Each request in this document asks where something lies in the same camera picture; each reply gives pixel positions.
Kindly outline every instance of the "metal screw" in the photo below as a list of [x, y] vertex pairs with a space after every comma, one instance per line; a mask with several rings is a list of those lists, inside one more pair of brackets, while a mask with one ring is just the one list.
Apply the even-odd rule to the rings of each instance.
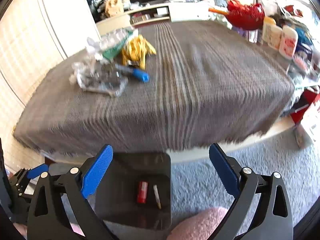
[[48, 176], [48, 173], [46, 171], [41, 173], [41, 178], [46, 178], [47, 176]]
[[281, 178], [281, 175], [280, 175], [279, 172], [275, 172], [275, 173], [273, 174], [273, 176], [275, 176], [277, 179]]
[[74, 168], [72, 168], [72, 169], [70, 170], [70, 173], [71, 173], [71, 174], [77, 174], [78, 171], [79, 171], [79, 169], [78, 169], [77, 167], [74, 167]]
[[245, 174], [251, 174], [252, 170], [250, 168], [248, 168], [248, 167], [245, 167], [245, 168], [243, 168], [243, 172]]

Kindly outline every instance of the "gray blanket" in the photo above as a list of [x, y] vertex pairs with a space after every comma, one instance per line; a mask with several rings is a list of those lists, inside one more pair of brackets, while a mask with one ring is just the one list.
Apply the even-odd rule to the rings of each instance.
[[150, 82], [131, 78], [122, 96], [70, 85], [71, 63], [49, 71], [28, 102], [15, 138], [46, 152], [96, 154], [183, 150], [265, 133], [293, 93], [279, 64], [255, 44], [211, 21], [139, 29], [157, 49]]

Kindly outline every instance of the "jar lid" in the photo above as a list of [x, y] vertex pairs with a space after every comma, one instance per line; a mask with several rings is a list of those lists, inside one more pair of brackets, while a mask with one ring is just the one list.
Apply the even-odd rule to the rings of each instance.
[[269, 23], [269, 24], [276, 24], [275, 19], [273, 19], [273, 18], [271, 18], [271, 17], [265, 17], [265, 18], [263, 19], [263, 22], [264, 22], [264, 23]]

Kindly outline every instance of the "white jar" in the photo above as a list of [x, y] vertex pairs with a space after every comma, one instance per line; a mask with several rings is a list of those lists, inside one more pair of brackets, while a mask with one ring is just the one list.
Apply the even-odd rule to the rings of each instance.
[[280, 41], [282, 36], [282, 28], [280, 28], [277, 25], [271, 25], [270, 29], [270, 41], [268, 42], [268, 45], [278, 50], [280, 47]]
[[271, 17], [263, 19], [262, 40], [268, 43], [270, 41], [271, 26], [276, 25], [276, 21]]
[[292, 59], [298, 43], [298, 33], [288, 25], [282, 28], [282, 36], [279, 47], [280, 54], [287, 58]]

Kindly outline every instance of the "gray carpet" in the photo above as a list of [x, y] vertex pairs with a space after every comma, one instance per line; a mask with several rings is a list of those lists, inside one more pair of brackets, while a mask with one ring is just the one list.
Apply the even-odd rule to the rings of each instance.
[[[320, 147], [300, 150], [292, 131], [251, 147], [228, 154], [241, 166], [249, 166], [258, 174], [279, 171], [284, 178], [296, 225], [320, 195]], [[209, 207], [229, 208], [233, 197], [225, 191], [210, 160], [172, 166], [172, 228], [184, 219]], [[247, 230], [259, 196], [253, 200], [239, 233]], [[90, 199], [94, 207], [94, 197]], [[168, 231], [150, 231], [107, 223], [122, 240], [165, 239]]]

